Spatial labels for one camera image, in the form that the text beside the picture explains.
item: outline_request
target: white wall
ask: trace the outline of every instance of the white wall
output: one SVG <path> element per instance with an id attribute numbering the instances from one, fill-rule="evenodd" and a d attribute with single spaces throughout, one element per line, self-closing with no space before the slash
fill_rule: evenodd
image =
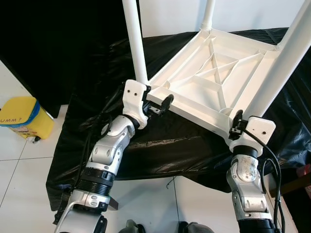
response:
<path id="1" fill-rule="evenodd" d="M 213 28 L 289 27 L 303 0 L 216 0 Z M 206 0 L 139 0 L 143 37 L 198 31 Z"/>

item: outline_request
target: black rubber ring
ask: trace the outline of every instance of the black rubber ring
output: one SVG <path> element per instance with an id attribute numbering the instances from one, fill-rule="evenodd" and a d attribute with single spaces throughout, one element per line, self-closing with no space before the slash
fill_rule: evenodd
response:
<path id="1" fill-rule="evenodd" d="M 136 119 L 134 119 L 133 117 L 131 117 L 127 114 L 122 114 L 122 115 L 127 117 L 133 123 L 135 129 L 138 129 L 140 127 L 140 124 Z"/>
<path id="2" fill-rule="evenodd" d="M 251 156 L 251 157 L 257 159 L 258 153 L 257 153 L 257 150 L 255 150 L 254 148 L 249 147 L 249 146 L 236 146 L 233 149 L 233 154 L 234 155 L 244 154 L 244 155 L 248 155 L 248 156 Z"/>
<path id="3" fill-rule="evenodd" d="M 100 183 L 100 184 L 104 184 L 104 185 L 107 185 L 107 186 L 110 186 L 110 187 L 112 187 L 112 185 L 113 185 L 113 182 L 111 182 L 111 181 L 105 180 L 103 178 L 94 177 L 94 176 L 88 176 L 88 175 L 85 175 L 85 174 L 82 174 L 81 180 L 91 181 L 91 182 L 95 182 L 95 183 Z"/>

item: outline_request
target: white metal pole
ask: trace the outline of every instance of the white metal pole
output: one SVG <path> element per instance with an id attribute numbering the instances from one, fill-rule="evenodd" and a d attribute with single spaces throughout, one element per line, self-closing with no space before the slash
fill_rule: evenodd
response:
<path id="1" fill-rule="evenodd" d="M 291 26 L 289 27 L 289 29 L 285 33 L 285 35 L 282 38 L 282 40 L 277 44 L 276 50 L 282 51 L 284 49 L 287 41 L 289 40 L 290 36 L 293 34 L 294 29 L 297 27 L 297 25 L 298 25 L 299 21 L 301 20 L 303 14 L 307 10 L 307 6 L 308 6 L 309 3 L 310 3 L 310 0 L 305 0 L 304 1 L 304 3 L 302 4 L 300 10 L 297 13 L 295 19 L 293 20 Z"/>
<path id="2" fill-rule="evenodd" d="M 135 77 L 138 82 L 149 85 L 136 1 L 122 0 L 122 3 L 131 46 Z"/>
<path id="3" fill-rule="evenodd" d="M 250 116 L 260 117 L 265 113 L 311 46 L 311 1 L 307 0 L 307 2 L 304 14 L 289 36 L 286 46 L 271 67 L 251 104 L 245 110 L 243 115 L 245 119 Z M 258 108 L 257 103 L 266 107 Z"/>
<path id="4" fill-rule="evenodd" d="M 201 30 L 211 30 L 212 29 L 212 17 L 214 12 L 216 0 L 207 0 L 204 18 L 201 24 Z"/>

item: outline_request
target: black cloth backdrop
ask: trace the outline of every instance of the black cloth backdrop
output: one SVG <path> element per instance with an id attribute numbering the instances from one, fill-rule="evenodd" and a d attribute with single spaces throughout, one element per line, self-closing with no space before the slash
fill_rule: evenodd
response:
<path id="1" fill-rule="evenodd" d="M 57 117 L 68 104 L 88 46 L 126 38 L 122 1 L 1 2 L 0 59 Z"/>
<path id="2" fill-rule="evenodd" d="M 249 30 L 235 34 L 270 44 L 279 42 L 287 29 Z M 143 40 L 148 78 L 161 69 L 196 33 L 158 36 Z M 86 133 L 80 125 L 103 108 L 107 96 L 117 86 L 134 77 L 128 40 L 107 47 L 98 42 L 89 50 L 70 99 L 46 188 L 51 209 L 57 210 L 63 190 L 76 178 Z M 282 168 L 310 163 L 309 50 L 276 97 L 264 117 L 276 123 L 269 146 Z M 112 112 L 115 117 L 121 108 Z M 216 134 L 172 113 L 151 119 L 137 131 L 124 151 L 117 180 L 186 176 L 207 187 L 230 192 L 225 174 L 232 155 L 224 140 Z"/>

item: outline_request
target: black plastic sheet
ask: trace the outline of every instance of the black plastic sheet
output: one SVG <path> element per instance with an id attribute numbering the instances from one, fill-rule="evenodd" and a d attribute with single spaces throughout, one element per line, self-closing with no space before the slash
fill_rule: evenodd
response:
<path id="1" fill-rule="evenodd" d="M 278 43 L 287 29 L 248 30 L 235 34 L 270 44 Z M 196 33 L 145 38 L 148 78 L 156 74 Z M 86 133 L 79 126 L 97 115 L 115 88 L 134 77 L 128 40 L 90 49 L 71 96 L 46 188 L 51 209 L 58 209 L 62 192 L 77 179 Z M 310 163 L 311 154 L 311 51 L 309 50 L 264 117 L 276 123 L 268 146 L 281 168 Z M 112 116 L 121 112 L 114 111 Z M 137 131 L 124 151 L 117 180 L 186 176 L 207 187 L 230 192 L 225 174 L 232 155 L 216 134 L 172 113 L 153 118 Z"/>

